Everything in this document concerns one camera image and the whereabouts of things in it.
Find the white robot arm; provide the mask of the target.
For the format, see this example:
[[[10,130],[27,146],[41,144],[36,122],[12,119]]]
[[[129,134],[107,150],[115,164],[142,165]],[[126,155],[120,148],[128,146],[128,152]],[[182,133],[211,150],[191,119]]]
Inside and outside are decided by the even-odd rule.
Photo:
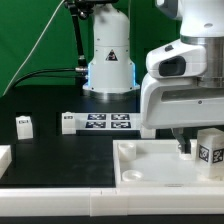
[[[224,125],[224,0],[155,2],[181,22],[180,38],[147,54],[141,84],[129,56],[128,19],[110,0],[95,2],[94,57],[83,90],[108,99],[139,89],[142,126],[171,129],[188,153],[184,128]]]

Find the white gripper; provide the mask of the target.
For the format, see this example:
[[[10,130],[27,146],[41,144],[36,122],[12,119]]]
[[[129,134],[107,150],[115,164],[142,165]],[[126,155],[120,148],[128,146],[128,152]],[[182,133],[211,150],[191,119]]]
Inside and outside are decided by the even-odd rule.
[[[200,88],[194,78],[156,79],[142,82],[141,124],[147,129],[172,129],[182,154],[191,153],[185,127],[224,125],[224,89]]]

